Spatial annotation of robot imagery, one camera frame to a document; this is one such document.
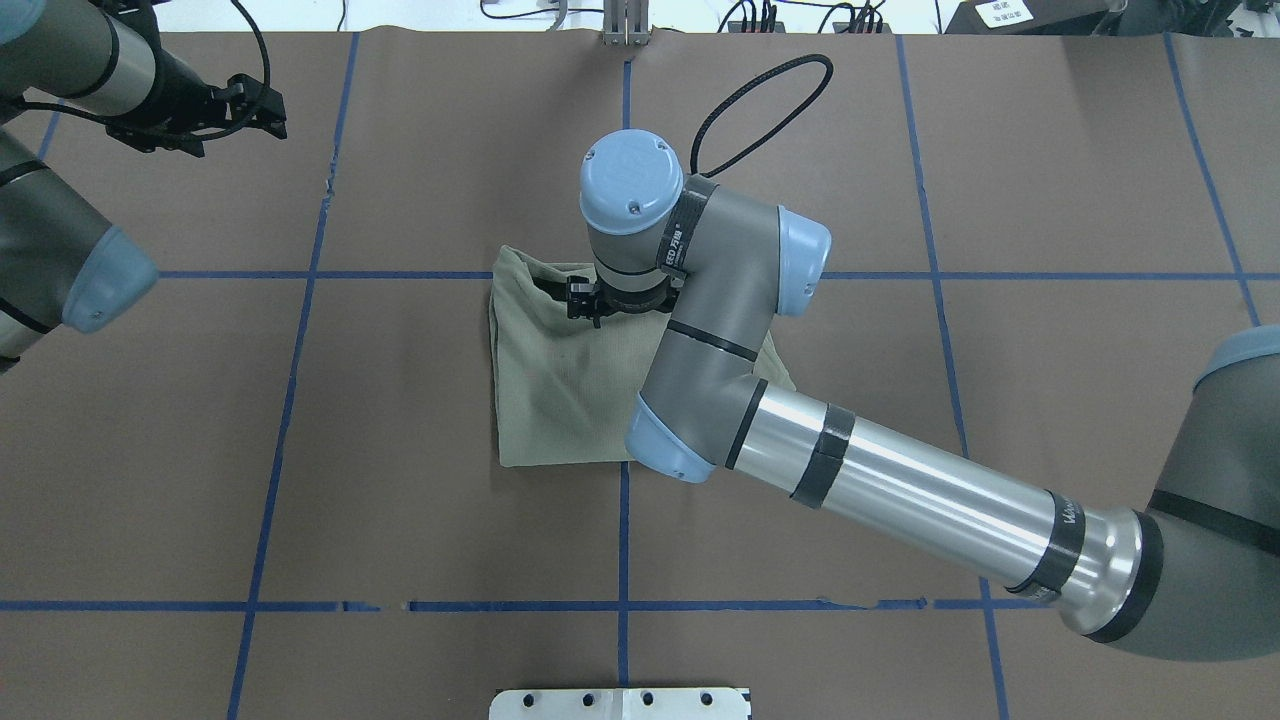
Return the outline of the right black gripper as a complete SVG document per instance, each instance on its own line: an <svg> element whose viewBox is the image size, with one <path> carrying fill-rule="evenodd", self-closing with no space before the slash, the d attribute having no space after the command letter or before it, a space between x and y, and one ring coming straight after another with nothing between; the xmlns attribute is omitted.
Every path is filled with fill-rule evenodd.
<svg viewBox="0 0 1280 720"><path fill-rule="evenodd" d="M585 275L570 275L566 281L566 315L572 322L590 322L594 329L600 329L605 315L672 313L678 296L680 288L669 282L643 291L622 291L605 282L595 283Z"/></svg>

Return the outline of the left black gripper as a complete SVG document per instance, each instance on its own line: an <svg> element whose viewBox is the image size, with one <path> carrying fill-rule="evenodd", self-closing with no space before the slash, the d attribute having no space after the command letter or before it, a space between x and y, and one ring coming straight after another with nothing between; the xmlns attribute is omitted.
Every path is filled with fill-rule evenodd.
<svg viewBox="0 0 1280 720"><path fill-rule="evenodd" d="M260 129L274 138L288 138L287 114L282 94L251 76L232 76L224 87L205 83L184 61L165 50L148 50L150 64L129 64L150 69L147 94L128 111L110 120L136 129L161 135L184 135L212 126L212 111L227 111L215 122L206 141L230 137L243 129ZM251 106L257 109L250 113Z"/></svg>

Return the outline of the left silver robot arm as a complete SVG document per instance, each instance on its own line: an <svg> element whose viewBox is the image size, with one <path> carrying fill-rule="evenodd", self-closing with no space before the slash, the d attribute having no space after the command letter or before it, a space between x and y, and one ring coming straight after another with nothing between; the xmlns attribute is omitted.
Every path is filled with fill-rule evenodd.
<svg viewBox="0 0 1280 720"><path fill-rule="evenodd" d="M138 152L202 158L243 129L285 138L285 101L265 36L261 74L207 82L165 49L154 1L5 1L3 123L31 111L74 117ZM157 283L156 263L55 167L1 135L1 363L10 372L55 329L92 334Z"/></svg>

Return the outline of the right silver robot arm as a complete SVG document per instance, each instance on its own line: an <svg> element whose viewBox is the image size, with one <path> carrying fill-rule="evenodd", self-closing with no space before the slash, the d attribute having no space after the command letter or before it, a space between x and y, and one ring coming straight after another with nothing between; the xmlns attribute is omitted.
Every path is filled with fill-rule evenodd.
<svg viewBox="0 0 1280 720"><path fill-rule="evenodd" d="M763 379L768 331L812 305L831 231L687 170L617 129L582 154L595 281L571 318L663 313L625 447L687 483L774 487L965 568L1123 652L1226 662L1277 652L1277 327L1229 336L1196 379L1147 501L1097 509Z"/></svg>

